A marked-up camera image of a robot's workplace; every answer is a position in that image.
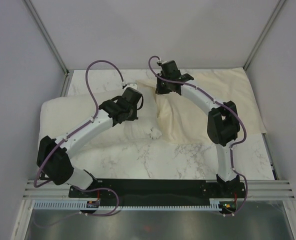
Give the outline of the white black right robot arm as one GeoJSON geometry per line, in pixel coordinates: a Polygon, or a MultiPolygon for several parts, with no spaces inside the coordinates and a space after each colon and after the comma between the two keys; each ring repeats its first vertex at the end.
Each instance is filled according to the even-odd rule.
{"type": "Polygon", "coordinates": [[[156,75],[156,93],[164,95],[177,93],[190,100],[207,115],[207,135],[215,144],[218,171],[216,174],[216,191],[221,197],[229,197],[240,182],[232,164],[232,144],[238,137],[240,123],[235,117],[237,107],[234,102],[216,103],[215,98],[202,90],[188,74],[182,74],[173,60],[157,61],[161,67],[156,75]]]}

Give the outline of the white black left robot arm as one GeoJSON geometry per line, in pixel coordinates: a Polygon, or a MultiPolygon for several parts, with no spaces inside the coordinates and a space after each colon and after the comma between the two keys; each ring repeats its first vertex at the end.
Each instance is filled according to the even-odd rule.
{"type": "Polygon", "coordinates": [[[69,184],[80,190],[86,197],[93,197],[98,186],[86,170],[74,167],[73,156],[91,139],[107,131],[117,124],[138,119],[137,113],[143,107],[144,97],[138,90],[127,87],[122,95],[96,104],[95,113],[77,127],[67,133],[50,138],[43,137],[39,143],[36,164],[39,167],[34,180],[34,187],[41,174],[48,179],[44,184],[53,182],[55,185],[69,184]]]}

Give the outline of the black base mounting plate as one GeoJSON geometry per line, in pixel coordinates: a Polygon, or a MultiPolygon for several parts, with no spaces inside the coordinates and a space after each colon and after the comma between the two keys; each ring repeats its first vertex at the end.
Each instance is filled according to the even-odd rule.
{"type": "Polygon", "coordinates": [[[206,204],[210,199],[243,199],[246,188],[243,182],[232,189],[222,189],[215,180],[196,179],[113,179],[100,178],[95,180],[89,190],[82,192],[74,187],[69,189],[69,198],[99,197],[105,206],[116,205],[117,199],[107,188],[116,192],[119,204],[144,206],[174,206],[185,204],[206,204]]]}

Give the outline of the left aluminium frame post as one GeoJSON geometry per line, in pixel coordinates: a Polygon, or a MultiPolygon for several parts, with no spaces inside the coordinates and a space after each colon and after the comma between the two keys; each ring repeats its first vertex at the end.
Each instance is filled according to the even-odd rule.
{"type": "Polygon", "coordinates": [[[66,64],[64,63],[56,45],[54,44],[47,28],[45,27],[36,7],[33,4],[32,0],[22,0],[23,4],[25,5],[27,11],[31,15],[34,23],[36,24],[36,27],[38,31],[40,32],[41,36],[43,37],[46,45],[48,46],[50,52],[54,56],[56,62],[58,63],[59,67],[61,68],[64,76],[69,75],[69,69],[67,68],[66,64]]]}

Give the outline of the aluminium frame post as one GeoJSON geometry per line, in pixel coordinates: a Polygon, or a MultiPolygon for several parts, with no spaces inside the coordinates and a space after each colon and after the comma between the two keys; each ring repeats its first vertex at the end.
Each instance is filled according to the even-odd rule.
{"type": "Polygon", "coordinates": [[[64,76],[69,75],[69,69],[67,68],[66,64],[64,63],[56,45],[54,44],[47,28],[45,27],[36,7],[33,4],[32,0],[22,0],[23,4],[25,5],[27,11],[31,15],[34,23],[36,24],[36,27],[38,31],[40,32],[41,36],[43,37],[46,45],[48,46],[50,52],[54,56],[56,62],[58,63],[59,67],[61,68],[64,76]]]}
{"type": "Polygon", "coordinates": [[[273,8],[268,20],[266,21],[264,27],[262,28],[257,40],[255,41],[244,65],[243,70],[246,72],[250,67],[251,63],[255,59],[261,45],[265,41],[266,37],[268,36],[270,30],[273,28],[275,22],[277,21],[279,15],[281,14],[283,8],[287,4],[288,0],[278,0],[275,7],[273,8]]]}

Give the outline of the right aluminium frame post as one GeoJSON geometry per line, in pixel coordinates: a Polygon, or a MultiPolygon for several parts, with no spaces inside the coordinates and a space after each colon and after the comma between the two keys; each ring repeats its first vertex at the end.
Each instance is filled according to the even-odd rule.
{"type": "Polygon", "coordinates": [[[265,41],[266,37],[268,36],[270,30],[273,28],[275,22],[277,21],[279,15],[281,14],[283,8],[287,4],[288,0],[278,0],[275,7],[273,8],[268,20],[266,21],[264,27],[262,28],[257,40],[255,41],[244,65],[243,70],[246,72],[250,67],[251,63],[255,59],[261,45],[265,41]]]}

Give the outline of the aluminium front rail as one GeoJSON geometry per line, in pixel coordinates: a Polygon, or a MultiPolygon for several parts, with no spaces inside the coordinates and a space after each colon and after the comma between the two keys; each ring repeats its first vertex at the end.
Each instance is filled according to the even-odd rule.
{"type": "MultiPolygon", "coordinates": [[[[241,181],[245,186],[245,198],[248,200],[288,200],[293,199],[294,193],[291,185],[286,180],[248,180],[241,181]]],[[[68,184],[55,185],[47,183],[46,185],[35,188],[33,182],[26,184],[23,198],[25,200],[76,200],[76,199],[96,199],[98,198],[70,198],[68,184]]],[[[107,188],[107,191],[113,193],[114,190],[107,188]]]]}

